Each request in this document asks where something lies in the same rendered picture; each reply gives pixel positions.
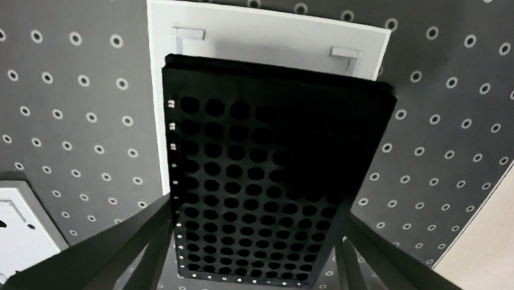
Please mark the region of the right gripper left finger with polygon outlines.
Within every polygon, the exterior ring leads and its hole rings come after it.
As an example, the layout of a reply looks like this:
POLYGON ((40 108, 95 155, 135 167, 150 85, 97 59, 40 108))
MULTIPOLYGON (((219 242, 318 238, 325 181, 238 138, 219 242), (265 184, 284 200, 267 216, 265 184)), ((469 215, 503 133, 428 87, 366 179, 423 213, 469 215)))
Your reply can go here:
POLYGON ((170 192, 132 217, 10 275, 0 290, 157 290, 173 234, 170 192))

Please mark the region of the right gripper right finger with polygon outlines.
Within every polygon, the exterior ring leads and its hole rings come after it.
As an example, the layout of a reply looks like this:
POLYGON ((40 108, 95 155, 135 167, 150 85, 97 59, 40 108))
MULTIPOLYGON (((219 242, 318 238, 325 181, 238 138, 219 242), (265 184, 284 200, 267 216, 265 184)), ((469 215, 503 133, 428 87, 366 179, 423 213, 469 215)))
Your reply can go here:
POLYGON ((464 290, 349 212, 335 242, 340 290, 368 290, 355 249, 389 290, 464 290))

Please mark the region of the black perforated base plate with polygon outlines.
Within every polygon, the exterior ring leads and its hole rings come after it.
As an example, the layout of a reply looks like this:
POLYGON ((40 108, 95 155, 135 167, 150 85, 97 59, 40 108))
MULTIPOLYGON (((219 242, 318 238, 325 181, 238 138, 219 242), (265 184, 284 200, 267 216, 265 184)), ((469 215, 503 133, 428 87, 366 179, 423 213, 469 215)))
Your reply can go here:
MULTIPOLYGON (((351 208, 434 268, 514 166, 514 0, 174 0, 391 30, 398 98, 351 208)), ((26 181, 70 246, 163 196, 147 0, 0 0, 0 181, 26 181)), ((340 290, 185 279, 157 290, 340 290)))

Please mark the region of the black well plate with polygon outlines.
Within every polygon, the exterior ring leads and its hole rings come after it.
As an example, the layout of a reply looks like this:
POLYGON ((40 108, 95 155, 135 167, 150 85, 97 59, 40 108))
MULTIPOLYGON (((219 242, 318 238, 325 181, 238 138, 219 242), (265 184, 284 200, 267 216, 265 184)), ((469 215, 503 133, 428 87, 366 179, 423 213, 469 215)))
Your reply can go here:
POLYGON ((394 87, 175 53, 161 80, 178 274, 313 289, 398 101, 394 87))

